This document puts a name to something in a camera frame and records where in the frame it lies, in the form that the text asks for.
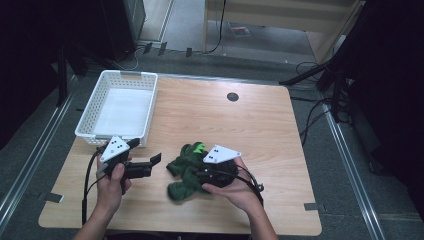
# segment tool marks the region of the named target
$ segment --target basket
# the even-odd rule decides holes
[[[158,75],[103,71],[81,116],[75,135],[88,144],[104,145],[113,136],[140,138],[147,144],[157,93]]]

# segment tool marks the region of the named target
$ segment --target light wood surface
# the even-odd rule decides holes
[[[227,94],[240,99],[231,102]],[[148,161],[162,153],[162,162],[149,178],[133,179],[132,188],[109,229],[249,233],[247,216],[226,199],[195,194],[175,203],[166,193],[178,181],[166,165],[186,143],[202,141],[210,150],[219,144],[242,152],[243,160],[263,183],[265,209],[279,235],[318,235],[321,223],[301,148],[288,90],[218,81],[160,78],[154,115],[146,148],[133,149],[133,161]],[[39,224],[48,228],[81,227],[81,200],[85,171],[95,147],[77,138],[52,192],[63,194],[61,203],[47,202]],[[91,182],[95,176],[92,169]],[[89,195],[89,213],[96,189]]]
[[[205,0],[204,50],[208,20],[221,20],[224,0]],[[326,60],[346,26],[355,20],[359,0],[227,0],[225,22],[308,32],[317,63]]]

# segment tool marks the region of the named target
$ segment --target wooden table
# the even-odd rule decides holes
[[[325,62],[342,35],[349,33],[360,0],[227,0],[224,21],[305,31],[317,63]],[[221,21],[224,0],[205,0],[203,51],[208,20]]]
[[[235,92],[236,102],[227,94]],[[265,209],[279,235],[318,235],[318,211],[288,90],[282,86],[159,78],[158,95],[146,148],[131,151],[133,161],[148,161],[162,153],[162,162],[149,178],[133,179],[132,188],[109,229],[250,233],[244,212],[219,196],[196,194],[175,203],[167,197],[168,184],[178,181],[165,168],[186,143],[202,141],[242,152],[259,183]],[[61,203],[47,202],[39,218],[46,228],[80,228],[81,200],[88,161],[95,147],[76,138],[52,192]],[[92,169],[91,180],[95,176]],[[91,213],[96,188],[89,194]]]

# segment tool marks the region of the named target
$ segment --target gray carpet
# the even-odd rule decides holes
[[[290,64],[232,59],[219,56],[194,55],[185,58],[185,53],[167,52],[157,56],[153,49],[139,56],[137,71],[157,73],[215,76],[223,78],[262,80],[257,83],[277,84],[297,75]],[[119,63],[126,68],[135,66],[133,58]],[[49,192],[60,172],[63,162],[74,141],[74,129],[81,117],[78,108],[84,108],[102,70],[91,64],[85,77],[78,77],[79,85],[71,105],[50,143],[37,171],[19,202],[1,239],[71,239],[76,229],[44,229],[38,225],[38,217],[44,202],[36,199],[38,193]],[[304,81],[289,88],[292,97],[318,99],[311,81]],[[30,154],[42,129],[54,111],[57,92],[53,92],[37,111],[22,125],[8,146],[0,151],[2,168],[0,175],[1,196],[11,187],[20,168]],[[305,128],[306,118],[314,103],[292,101],[299,131]],[[322,112],[318,108],[314,116]],[[364,184],[373,200],[387,239],[424,239],[423,223],[414,215],[404,187],[393,177],[376,176],[369,172],[365,154],[358,142],[354,128],[342,125],[345,137],[352,149]],[[370,239],[358,202],[352,191],[346,170],[327,120],[321,118],[311,127],[304,147],[311,182],[320,209],[322,234],[317,237],[281,236],[281,239]],[[401,214],[412,214],[412,219],[400,218]]]

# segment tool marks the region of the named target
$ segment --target dark green fabric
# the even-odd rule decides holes
[[[202,142],[186,144],[181,148],[180,156],[166,166],[173,177],[181,176],[182,180],[168,185],[168,196],[172,200],[187,199],[195,192],[208,193],[203,190],[198,177],[190,169],[203,166],[203,158],[206,155],[208,152],[204,150]]]

